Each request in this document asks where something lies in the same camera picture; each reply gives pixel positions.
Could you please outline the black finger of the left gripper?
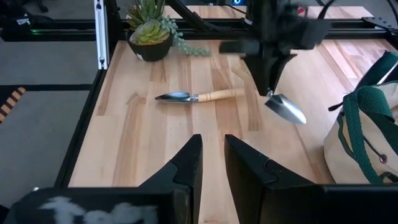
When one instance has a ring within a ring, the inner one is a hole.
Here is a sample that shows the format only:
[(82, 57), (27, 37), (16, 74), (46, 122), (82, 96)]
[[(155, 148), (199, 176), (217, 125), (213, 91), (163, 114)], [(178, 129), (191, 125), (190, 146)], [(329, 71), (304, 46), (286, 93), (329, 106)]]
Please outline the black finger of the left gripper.
[(278, 56), (277, 60), (273, 64), (273, 66), (271, 66), (270, 77), (269, 77), (269, 88), (272, 91), (275, 91), (284, 67), (294, 57), (295, 57), (295, 54)]
[(259, 94), (267, 95), (269, 91), (269, 77), (266, 73), (266, 61), (260, 56), (247, 55), (245, 56), (245, 64), (249, 69)]

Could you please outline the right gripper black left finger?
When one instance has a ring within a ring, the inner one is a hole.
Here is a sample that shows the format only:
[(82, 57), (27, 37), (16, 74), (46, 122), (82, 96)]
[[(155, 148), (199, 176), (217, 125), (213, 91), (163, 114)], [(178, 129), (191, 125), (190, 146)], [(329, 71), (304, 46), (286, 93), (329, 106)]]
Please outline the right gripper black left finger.
[(203, 143), (194, 134), (155, 174), (139, 187), (157, 202), (156, 223), (198, 224), (203, 178)]

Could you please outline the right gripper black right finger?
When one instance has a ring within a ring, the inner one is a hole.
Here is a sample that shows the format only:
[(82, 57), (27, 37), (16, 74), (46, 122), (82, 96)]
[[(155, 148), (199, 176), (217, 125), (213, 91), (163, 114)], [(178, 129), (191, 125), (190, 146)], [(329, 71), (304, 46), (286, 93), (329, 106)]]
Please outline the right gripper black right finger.
[(224, 158), (240, 223), (320, 223), (320, 191), (308, 179), (227, 134)]

